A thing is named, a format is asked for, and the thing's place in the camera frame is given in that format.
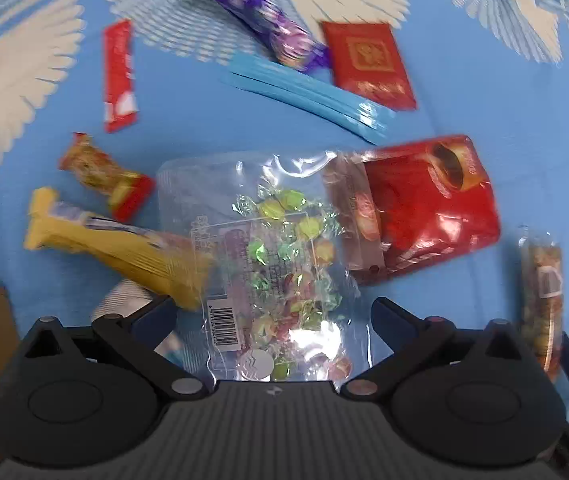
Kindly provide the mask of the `yellow snack bar wrapper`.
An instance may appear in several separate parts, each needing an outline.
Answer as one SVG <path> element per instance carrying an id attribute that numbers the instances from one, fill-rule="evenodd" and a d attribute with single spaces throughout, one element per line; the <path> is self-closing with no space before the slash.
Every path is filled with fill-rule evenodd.
<path id="1" fill-rule="evenodd" d="M 60 200 L 53 188 L 30 198 L 24 247 L 88 254 L 138 285 L 196 311 L 213 258 L 188 238 L 130 226 Z"/>

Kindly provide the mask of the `red coffee snack bag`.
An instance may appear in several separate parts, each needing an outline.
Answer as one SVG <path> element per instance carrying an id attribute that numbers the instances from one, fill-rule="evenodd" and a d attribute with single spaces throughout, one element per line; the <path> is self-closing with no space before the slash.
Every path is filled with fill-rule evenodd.
<path id="1" fill-rule="evenodd" d="M 491 180 L 469 136 L 340 153 L 323 180 L 358 284 L 388 281 L 495 244 Z"/>

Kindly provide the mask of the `small red yellow snack bar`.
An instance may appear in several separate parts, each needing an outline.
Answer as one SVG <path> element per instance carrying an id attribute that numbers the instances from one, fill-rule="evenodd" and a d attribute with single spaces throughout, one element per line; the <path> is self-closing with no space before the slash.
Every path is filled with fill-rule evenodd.
<path id="1" fill-rule="evenodd" d="M 153 178 L 120 166 L 108 153 L 97 148 L 86 133 L 74 133 L 59 168 L 74 174 L 85 188 L 106 197 L 112 218 L 118 222 L 132 220 L 155 189 Z"/>

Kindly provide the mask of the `clear bag of nuts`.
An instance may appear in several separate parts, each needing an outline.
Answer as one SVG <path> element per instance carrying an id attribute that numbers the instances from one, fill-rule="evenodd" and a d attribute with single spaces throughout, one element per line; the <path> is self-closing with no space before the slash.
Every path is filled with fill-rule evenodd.
<path id="1" fill-rule="evenodd" d="M 554 382 L 560 373 L 563 317 L 562 250 L 550 232 L 521 228 L 520 330 L 537 362 Z"/>

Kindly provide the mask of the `clear bag of candies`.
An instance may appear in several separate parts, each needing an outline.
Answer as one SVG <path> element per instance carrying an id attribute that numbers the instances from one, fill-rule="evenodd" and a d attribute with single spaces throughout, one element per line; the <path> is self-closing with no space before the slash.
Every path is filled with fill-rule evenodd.
<path id="1" fill-rule="evenodd" d="M 158 170 L 168 273 L 196 297 L 176 362 L 207 384 L 341 386 L 373 362 L 370 315 L 333 193 L 342 155 L 225 153 Z"/>

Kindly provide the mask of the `red stick packet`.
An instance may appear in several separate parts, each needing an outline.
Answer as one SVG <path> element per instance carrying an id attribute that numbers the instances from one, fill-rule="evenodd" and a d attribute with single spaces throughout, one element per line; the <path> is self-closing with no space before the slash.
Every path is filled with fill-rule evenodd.
<path id="1" fill-rule="evenodd" d="M 132 73 L 132 22 L 119 21 L 103 34 L 104 126 L 106 132 L 132 125 L 138 115 Z"/>

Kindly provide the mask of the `light blue stick packet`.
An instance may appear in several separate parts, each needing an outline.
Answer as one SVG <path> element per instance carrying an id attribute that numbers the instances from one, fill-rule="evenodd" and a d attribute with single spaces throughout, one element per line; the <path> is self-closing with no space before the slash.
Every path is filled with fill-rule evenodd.
<path id="1" fill-rule="evenodd" d="M 238 89 L 305 110 L 350 131 L 371 145 L 388 139 L 394 110 L 266 58 L 238 53 L 228 65 Z"/>

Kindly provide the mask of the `dark red square packet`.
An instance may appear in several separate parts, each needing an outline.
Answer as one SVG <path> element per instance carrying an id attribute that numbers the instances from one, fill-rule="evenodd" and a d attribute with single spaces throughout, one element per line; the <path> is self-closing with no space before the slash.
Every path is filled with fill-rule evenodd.
<path id="1" fill-rule="evenodd" d="M 389 23 L 321 22 L 333 82 L 343 90 L 391 108 L 417 108 Z"/>

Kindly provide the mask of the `purple candy bar wrapper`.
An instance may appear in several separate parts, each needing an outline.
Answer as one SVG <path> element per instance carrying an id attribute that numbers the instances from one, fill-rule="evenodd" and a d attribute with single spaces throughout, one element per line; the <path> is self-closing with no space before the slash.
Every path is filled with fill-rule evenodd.
<path id="1" fill-rule="evenodd" d="M 329 66 L 327 48 L 299 23 L 290 20 L 274 0 L 215 1 L 242 21 L 281 65 L 306 74 Z"/>

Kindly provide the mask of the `white purple tube packet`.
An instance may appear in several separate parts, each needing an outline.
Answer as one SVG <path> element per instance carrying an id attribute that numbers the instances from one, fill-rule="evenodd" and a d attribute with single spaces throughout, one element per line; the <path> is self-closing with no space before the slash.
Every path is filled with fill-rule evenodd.
<path id="1" fill-rule="evenodd" d="M 123 280 L 104 297 L 100 304 L 91 312 L 90 320 L 94 322 L 107 314 L 119 314 L 123 318 L 137 313 L 152 300 L 158 299 L 158 295 L 148 292 L 131 280 Z M 166 359 L 177 359 L 178 353 L 184 349 L 182 341 L 176 332 L 177 307 L 170 300 L 170 307 L 154 311 L 149 321 L 143 321 L 139 328 L 150 334 L 151 332 L 166 332 L 162 339 L 154 335 L 152 341 L 156 340 L 153 350 Z"/>

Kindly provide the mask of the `blue white patterned cloth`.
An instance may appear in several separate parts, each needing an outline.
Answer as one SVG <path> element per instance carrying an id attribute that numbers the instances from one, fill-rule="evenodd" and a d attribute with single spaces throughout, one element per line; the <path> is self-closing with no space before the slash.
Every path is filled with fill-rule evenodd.
<path id="1" fill-rule="evenodd" d="M 562 248 L 569 333 L 569 0 L 275 1 L 311 32 L 322 21 L 389 23 L 417 108 L 395 117 L 388 140 L 467 134 L 493 183 L 496 245 L 367 295 L 461 326 L 508 318 L 518 311 L 517 238 L 529 226 Z M 109 133 L 103 34 L 123 20 L 138 115 Z M 117 282 L 94 258 L 23 246 L 35 188 L 106 211 L 58 168 L 77 131 L 147 174 L 177 157 L 362 146 L 327 120 L 234 88 L 229 61 L 260 49 L 214 0 L 0 0 L 0 285 L 20 332 L 44 314 L 85 323 Z"/>

